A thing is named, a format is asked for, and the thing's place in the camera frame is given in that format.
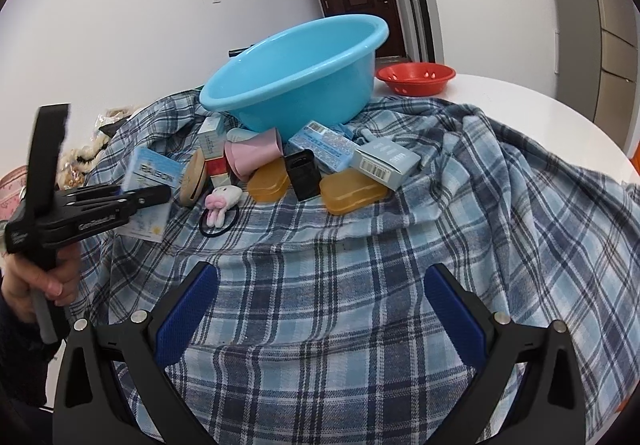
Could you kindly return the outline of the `person left hand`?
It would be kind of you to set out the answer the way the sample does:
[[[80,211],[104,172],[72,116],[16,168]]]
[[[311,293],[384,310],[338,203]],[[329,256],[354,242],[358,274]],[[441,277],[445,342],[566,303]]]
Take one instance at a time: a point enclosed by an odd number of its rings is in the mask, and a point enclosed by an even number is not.
[[[44,272],[18,254],[7,254],[4,265],[1,292],[6,304],[23,323],[36,321],[30,296],[33,290],[42,292],[57,306],[70,305],[77,298],[80,280],[78,243],[58,251],[58,266],[50,272]]]

